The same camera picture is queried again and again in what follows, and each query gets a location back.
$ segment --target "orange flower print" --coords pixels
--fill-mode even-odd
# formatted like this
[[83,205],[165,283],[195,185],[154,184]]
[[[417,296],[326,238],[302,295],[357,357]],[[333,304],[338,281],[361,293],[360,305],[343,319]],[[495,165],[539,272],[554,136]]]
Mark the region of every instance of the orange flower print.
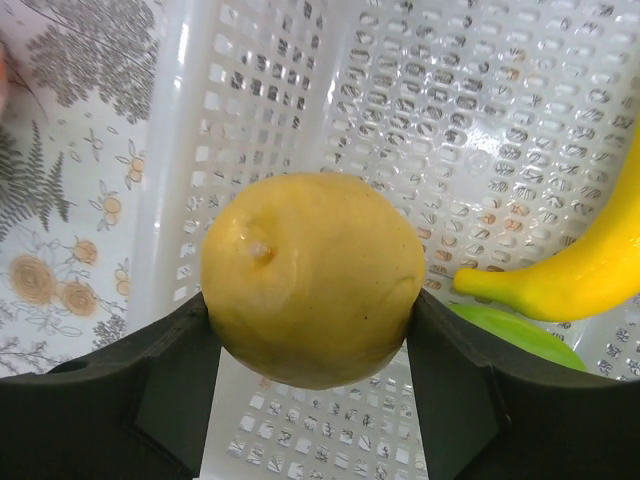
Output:
[[93,242],[76,238],[76,244],[73,247],[73,256],[80,263],[94,265],[98,258],[98,249]]
[[102,219],[98,222],[98,231],[110,230],[111,227],[118,224],[120,213],[122,212],[122,203],[116,197],[118,192],[108,190],[105,183],[100,180],[100,193],[102,194],[97,200],[89,200],[93,208],[103,213]]
[[93,289],[77,280],[62,288],[60,300],[71,313],[79,317],[90,316],[98,305]]
[[127,175],[124,177],[124,183],[131,190],[132,183],[140,183],[142,181],[142,172],[144,171],[145,152],[136,151],[136,146],[132,140],[129,140],[129,156],[117,156],[116,159],[120,163],[124,163],[129,167]]
[[32,255],[21,255],[9,266],[9,281],[22,300],[34,305],[51,303],[56,280],[48,265]]
[[114,272],[116,277],[116,290],[123,297],[129,296],[129,259],[126,258],[124,263],[118,264],[118,269]]

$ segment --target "white plastic basket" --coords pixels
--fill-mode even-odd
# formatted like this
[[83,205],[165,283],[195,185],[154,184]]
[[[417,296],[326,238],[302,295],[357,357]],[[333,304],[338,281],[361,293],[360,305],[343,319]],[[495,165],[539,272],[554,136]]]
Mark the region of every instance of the white plastic basket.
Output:
[[[251,182],[360,175],[419,229],[431,293],[460,266],[570,244],[640,104],[637,0],[175,0],[167,6],[129,331],[198,291],[199,245]],[[640,375],[640,308],[543,325],[593,373]],[[202,478],[427,477],[406,353],[305,392],[223,356]]]

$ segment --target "lemon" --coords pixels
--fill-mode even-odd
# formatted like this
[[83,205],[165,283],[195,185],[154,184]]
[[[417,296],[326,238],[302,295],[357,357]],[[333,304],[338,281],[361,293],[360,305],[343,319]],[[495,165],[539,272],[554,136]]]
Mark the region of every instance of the lemon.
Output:
[[208,231],[201,267],[211,323],[231,355],[316,390],[361,380],[393,358],[425,275],[409,222],[340,173],[244,189]]

